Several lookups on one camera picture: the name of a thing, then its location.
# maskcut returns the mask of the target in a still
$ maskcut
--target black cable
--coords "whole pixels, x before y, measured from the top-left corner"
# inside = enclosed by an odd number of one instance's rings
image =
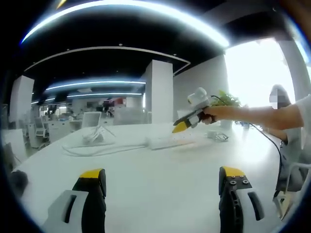
[[[218,96],[211,96],[211,97],[216,97],[217,99],[219,99],[221,102],[223,102],[224,104],[226,104],[221,98],[219,98]],[[276,143],[271,139],[269,138],[267,135],[265,135],[260,129],[258,129],[255,125],[253,125],[252,123],[249,123],[251,126],[253,126],[256,130],[258,130],[263,136],[265,136],[270,142],[273,143],[273,145],[275,145],[277,151],[278,151],[278,154],[280,156],[280,164],[279,164],[279,167],[278,167],[278,176],[277,176],[277,180],[279,180],[280,178],[280,175],[281,175],[281,169],[282,169],[282,155],[281,155],[281,152],[278,148],[278,146],[276,145]]]

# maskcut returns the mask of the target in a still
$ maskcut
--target person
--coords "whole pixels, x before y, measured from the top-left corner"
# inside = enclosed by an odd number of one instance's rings
[[[287,107],[291,104],[286,90],[279,84],[272,87],[269,101],[274,109],[280,109]],[[281,152],[281,169],[279,179],[276,185],[275,196],[278,195],[279,191],[285,191],[287,178],[290,174],[290,165],[292,163],[311,163],[311,161],[303,161],[300,157],[306,157],[306,151],[301,149],[301,129],[286,129],[276,130],[273,128],[262,127],[263,131],[279,138],[282,140],[280,145]],[[289,184],[289,191],[298,191],[303,185],[306,179],[308,171],[306,169],[295,167],[291,171],[291,179]]]
[[[214,106],[204,109],[208,115],[203,121],[205,124],[214,120],[237,120],[275,130],[286,130],[301,128],[300,150],[304,151],[304,157],[300,158],[302,163],[310,163],[311,160],[311,95],[285,107],[274,109],[271,106],[245,108],[233,106]]]

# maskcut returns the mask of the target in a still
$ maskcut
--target white pillar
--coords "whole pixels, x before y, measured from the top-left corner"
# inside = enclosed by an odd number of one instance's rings
[[[10,100],[10,122],[30,118],[34,80],[21,76],[14,81]]]
[[[146,110],[152,112],[152,123],[173,120],[173,65],[152,60],[143,75],[146,79]]]
[[[293,80],[295,99],[300,100],[311,94],[311,83],[306,64],[294,41],[278,41]]]
[[[81,109],[84,111],[86,108],[86,100],[85,99],[73,99],[72,100],[72,110],[75,114],[81,112]]]

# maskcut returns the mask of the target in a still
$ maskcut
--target potted plant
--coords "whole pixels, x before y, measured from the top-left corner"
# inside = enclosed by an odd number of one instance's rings
[[[211,103],[212,106],[241,106],[239,98],[234,97],[233,95],[226,93],[222,90],[219,90],[218,97],[219,99],[215,98],[214,101]],[[226,129],[230,129],[232,127],[232,120],[221,120],[220,126]]]

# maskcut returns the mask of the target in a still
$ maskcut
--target white wall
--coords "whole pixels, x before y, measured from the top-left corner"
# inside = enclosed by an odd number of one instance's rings
[[[126,97],[126,107],[142,108],[142,97]]]
[[[91,99],[73,99],[72,100],[72,110],[74,113],[80,113],[81,109],[83,111],[86,110],[87,102],[99,102],[100,104],[103,103],[104,100],[107,98],[91,98]]]
[[[227,70],[223,55],[205,61],[174,77],[174,120],[178,119],[177,110],[189,108],[187,96],[194,93],[198,87],[204,88],[209,96],[219,95],[219,90],[228,92]]]

